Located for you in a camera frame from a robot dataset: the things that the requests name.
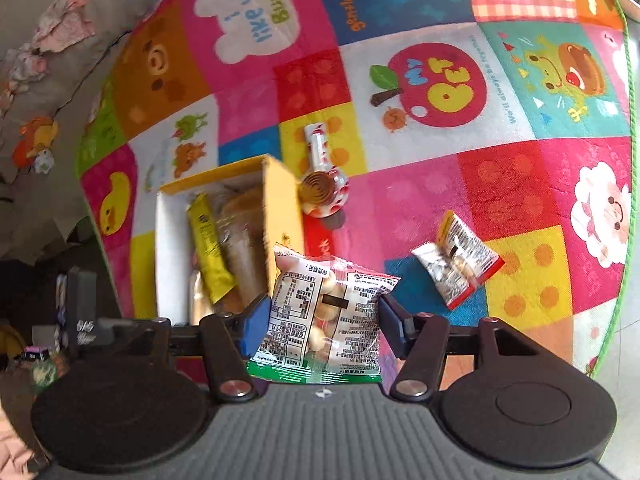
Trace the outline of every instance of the cartoon squirrel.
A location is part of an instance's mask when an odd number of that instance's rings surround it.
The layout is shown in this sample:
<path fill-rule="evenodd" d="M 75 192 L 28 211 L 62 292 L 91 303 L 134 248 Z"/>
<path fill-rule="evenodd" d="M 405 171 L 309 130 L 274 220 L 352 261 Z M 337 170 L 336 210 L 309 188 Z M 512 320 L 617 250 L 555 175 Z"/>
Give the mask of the cartoon squirrel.
<path fill-rule="evenodd" d="M 185 144 L 180 144 L 175 149 L 175 178 L 180 178 L 183 173 L 189 171 L 193 167 L 199 158 L 207 155 L 207 153 L 202 150 L 205 144 L 206 142 L 201 142 L 200 144 L 186 142 Z"/>

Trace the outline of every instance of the red and white snack packet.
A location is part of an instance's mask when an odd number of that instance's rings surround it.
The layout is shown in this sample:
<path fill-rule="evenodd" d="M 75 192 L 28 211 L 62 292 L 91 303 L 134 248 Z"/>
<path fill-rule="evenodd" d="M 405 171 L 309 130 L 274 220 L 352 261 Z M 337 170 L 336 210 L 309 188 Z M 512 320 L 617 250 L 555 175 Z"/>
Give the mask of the red and white snack packet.
<path fill-rule="evenodd" d="M 411 252 L 431 275 L 449 310 L 459 306 L 504 265 L 500 255 L 451 210 L 442 219 L 436 242 Z"/>
<path fill-rule="evenodd" d="M 253 360 L 337 374 L 377 375 L 380 294 L 399 278 L 336 256 L 303 256 L 276 244 L 280 274 L 269 328 Z"/>

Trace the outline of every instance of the speech bubble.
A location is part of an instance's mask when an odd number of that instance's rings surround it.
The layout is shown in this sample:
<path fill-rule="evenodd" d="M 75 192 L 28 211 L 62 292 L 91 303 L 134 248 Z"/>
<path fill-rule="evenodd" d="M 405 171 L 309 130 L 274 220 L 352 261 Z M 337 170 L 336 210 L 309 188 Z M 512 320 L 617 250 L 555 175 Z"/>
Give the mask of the speech bubble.
<path fill-rule="evenodd" d="M 218 17 L 224 34 L 216 55 L 225 64 L 246 56 L 270 56 L 291 46 L 300 33 L 300 20 L 291 0 L 196 0 L 193 12 Z"/>

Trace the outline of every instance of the green mat border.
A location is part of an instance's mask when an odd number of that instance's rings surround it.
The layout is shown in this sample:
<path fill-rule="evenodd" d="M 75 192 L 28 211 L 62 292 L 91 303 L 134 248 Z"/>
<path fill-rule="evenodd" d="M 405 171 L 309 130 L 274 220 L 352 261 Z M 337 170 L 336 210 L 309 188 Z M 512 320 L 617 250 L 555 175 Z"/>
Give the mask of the green mat border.
<path fill-rule="evenodd" d="M 625 25 L 624 40 L 626 50 L 626 72 L 629 82 L 629 123 L 631 132 L 631 219 L 629 221 L 629 240 L 626 245 L 625 268 L 622 273 L 620 292 L 618 293 L 618 298 L 616 299 L 616 306 L 613 309 L 613 315 L 611 316 L 611 320 L 609 322 L 609 328 L 607 329 L 607 333 L 604 336 L 604 340 L 602 341 L 600 352 L 598 352 L 596 364 L 593 367 L 591 373 L 588 374 L 591 377 L 596 377 L 598 375 L 598 372 L 602 368 L 604 359 L 609 352 L 611 340 L 613 339 L 613 335 L 616 333 L 616 325 L 618 323 L 618 319 L 620 318 L 620 310 L 622 309 L 622 303 L 625 300 L 626 288 L 631 276 L 630 267 L 631 258 L 634 252 L 634 243 L 636 239 L 636 208 L 638 205 L 638 167 L 636 165 L 636 156 L 638 156 L 638 137 L 636 136 L 636 87 L 634 83 L 635 75 L 632 70 L 631 58 L 629 56 L 629 28 L 626 23 L 626 16 L 622 11 L 618 0 L 613 0 L 613 3 L 615 4 L 619 15 L 622 17 L 622 22 Z"/>

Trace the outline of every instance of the yellow snack stick package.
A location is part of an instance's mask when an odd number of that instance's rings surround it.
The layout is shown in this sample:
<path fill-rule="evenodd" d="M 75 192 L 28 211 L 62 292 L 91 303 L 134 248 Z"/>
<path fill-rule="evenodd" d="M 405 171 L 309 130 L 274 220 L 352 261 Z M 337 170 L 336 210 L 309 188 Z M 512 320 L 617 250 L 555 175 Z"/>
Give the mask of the yellow snack stick package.
<path fill-rule="evenodd" d="M 236 279 L 226 270 L 216 235 L 216 226 L 211 217 L 207 195 L 201 193 L 187 209 L 193 241 L 196 246 L 200 270 L 209 289 L 211 303 L 217 303 L 236 286 Z"/>

